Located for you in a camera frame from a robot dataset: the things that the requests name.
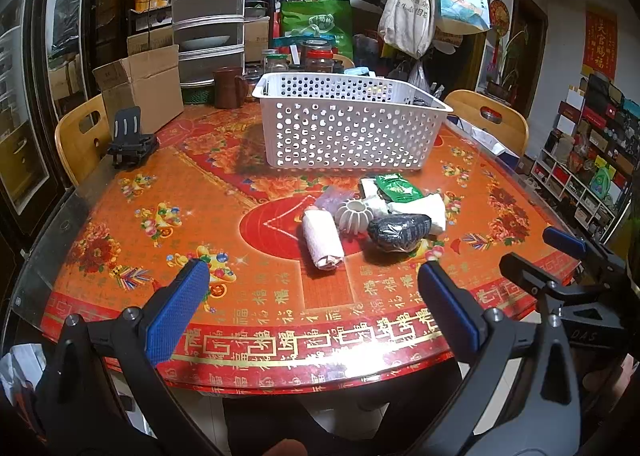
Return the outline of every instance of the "white plastic basket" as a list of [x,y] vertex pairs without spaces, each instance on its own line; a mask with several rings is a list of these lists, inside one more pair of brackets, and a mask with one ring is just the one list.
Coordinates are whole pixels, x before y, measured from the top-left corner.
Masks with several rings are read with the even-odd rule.
[[343,74],[266,74],[254,97],[274,167],[420,169],[452,111],[412,84]]

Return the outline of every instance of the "green snack packet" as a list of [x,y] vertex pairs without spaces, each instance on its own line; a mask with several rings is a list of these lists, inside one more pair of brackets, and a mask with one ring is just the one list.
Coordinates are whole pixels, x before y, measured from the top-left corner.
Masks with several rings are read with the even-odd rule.
[[394,202],[407,203],[422,198],[420,190],[398,173],[378,175],[376,185]]

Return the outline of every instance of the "round dining table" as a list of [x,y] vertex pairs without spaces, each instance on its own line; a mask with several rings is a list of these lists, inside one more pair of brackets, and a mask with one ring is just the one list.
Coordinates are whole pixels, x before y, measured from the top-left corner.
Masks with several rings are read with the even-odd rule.
[[[514,252],[567,281],[577,262],[546,245],[562,224],[505,164],[451,123],[417,171],[446,204],[446,231],[410,254],[342,237],[344,262],[315,268],[302,213],[327,188],[358,190],[365,170],[289,171],[266,163],[258,103],[187,106],[159,149],[125,171],[106,157],[61,205],[20,275],[12,308],[52,340],[70,313],[112,319],[143,306],[191,258],[210,285],[158,365],[169,385],[225,394],[324,391],[395,378],[451,356],[417,272],[437,260],[485,308],[519,319],[534,299],[501,276]],[[117,368],[117,360],[108,359]]]

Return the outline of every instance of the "red chinese banner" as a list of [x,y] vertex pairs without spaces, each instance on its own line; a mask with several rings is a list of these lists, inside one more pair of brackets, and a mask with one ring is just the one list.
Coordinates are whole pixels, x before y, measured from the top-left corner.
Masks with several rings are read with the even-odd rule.
[[588,6],[587,28],[584,39],[582,74],[602,72],[611,81],[616,76],[618,62],[618,20],[615,14]]

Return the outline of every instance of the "green shopping bag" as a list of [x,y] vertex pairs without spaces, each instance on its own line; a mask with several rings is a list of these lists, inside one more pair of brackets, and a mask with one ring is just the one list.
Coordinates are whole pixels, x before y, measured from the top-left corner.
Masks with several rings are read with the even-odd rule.
[[353,59],[353,22],[349,0],[283,0],[280,11],[282,31],[286,36],[315,26],[320,34],[335,36],[340,54]]

